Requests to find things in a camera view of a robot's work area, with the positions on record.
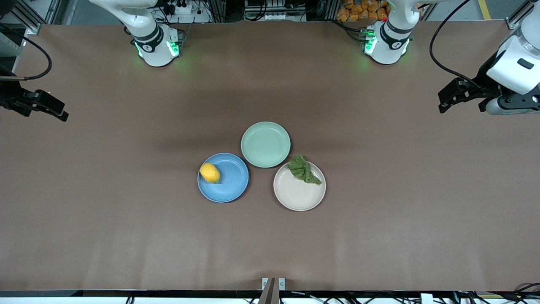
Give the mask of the yellow lemon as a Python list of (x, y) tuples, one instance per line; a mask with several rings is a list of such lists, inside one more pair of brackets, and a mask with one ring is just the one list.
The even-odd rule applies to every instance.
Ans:
[(201, 177), (208, 183), (219, 183), (221, 179), (221, 173), (218, 168), (212, 163), (203, 163), (199, 169)]

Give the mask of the green lettuce leaf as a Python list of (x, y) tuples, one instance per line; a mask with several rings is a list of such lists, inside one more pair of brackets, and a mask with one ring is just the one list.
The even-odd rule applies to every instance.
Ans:
[(289, 160), (287, 168), (296, 179), (308, 184), (322, 185), (322, 181), (312, 173), (309, 163), (302, 154), (295, 154)]

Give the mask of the bag of orange items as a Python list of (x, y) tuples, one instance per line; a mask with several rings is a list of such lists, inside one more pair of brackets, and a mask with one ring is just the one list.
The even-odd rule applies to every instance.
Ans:
[(341, 0), (336, 20), (353, 22), (361, 19), (386, 21), (392, 5), (386, 0)]

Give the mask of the white power strip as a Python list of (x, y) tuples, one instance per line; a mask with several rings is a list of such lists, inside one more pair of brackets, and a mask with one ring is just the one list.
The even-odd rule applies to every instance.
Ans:
[(158, 0), (163, 21), (174, 24), (211, 23), (214, 17), (204, 0)]

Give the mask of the blue plate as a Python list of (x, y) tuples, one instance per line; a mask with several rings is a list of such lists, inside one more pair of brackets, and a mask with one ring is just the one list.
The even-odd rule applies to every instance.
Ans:
[(205, 198), (215, 203), (229, 203), (245, 192), (249, 183), (249, 171), (239, 156), (226, 152), (218, 153), (204, 161), (206, 162), (218, 168), (221, 179), (219, 183), (208, 183), (198, 172), (197, 186)]

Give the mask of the beige plate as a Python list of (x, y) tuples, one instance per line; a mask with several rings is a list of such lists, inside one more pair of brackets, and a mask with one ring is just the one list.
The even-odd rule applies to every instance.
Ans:
[(314, 163), (308, 162), (311, 173), (321, 183), (319, 185), (306, 183), (297, 179), (289, 170), (288, 163), (282, 165), (273, 180), (273, 190), (276, 198), (287, 209), (304, 212), (316, 208), (324, 199), (327, 185), (322, 170)]

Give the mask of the light green plate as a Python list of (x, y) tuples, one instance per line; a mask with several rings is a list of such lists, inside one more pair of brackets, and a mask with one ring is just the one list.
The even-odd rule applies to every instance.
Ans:
[(259, 168), (276, 167), (289, 156), (291, 137), (281, 125), (263, 121), (245, 130), (240, 149), (245, 160)]

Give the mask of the aluminium frame profile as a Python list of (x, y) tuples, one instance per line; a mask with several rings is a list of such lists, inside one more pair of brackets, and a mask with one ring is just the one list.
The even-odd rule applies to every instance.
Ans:
[(533, 0), (525, 0), (510, 16), (505, 18), (507, 28), (509, 30), (516, 29), (533, 9)]
[(0, 22), (36, 35), (41, 25), (53, 24), (62, 0), (0, 0)]

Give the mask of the metal table edge bracket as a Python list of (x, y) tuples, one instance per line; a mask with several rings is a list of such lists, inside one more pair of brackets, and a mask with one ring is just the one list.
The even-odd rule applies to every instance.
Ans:
[(262, 278), (262, 287), (260, 288), (260, 290), (263, 290), (267, 283), (269, 283), (271, 280), (274, 281), (275, 285), (278, 286), (278, 289), (281, 291), (281, 290), (286, 290), (286, 279), (283, 278), (283, 277), (280, 277), (280, 278), (268, 278), (268, 277), (263, 277)]

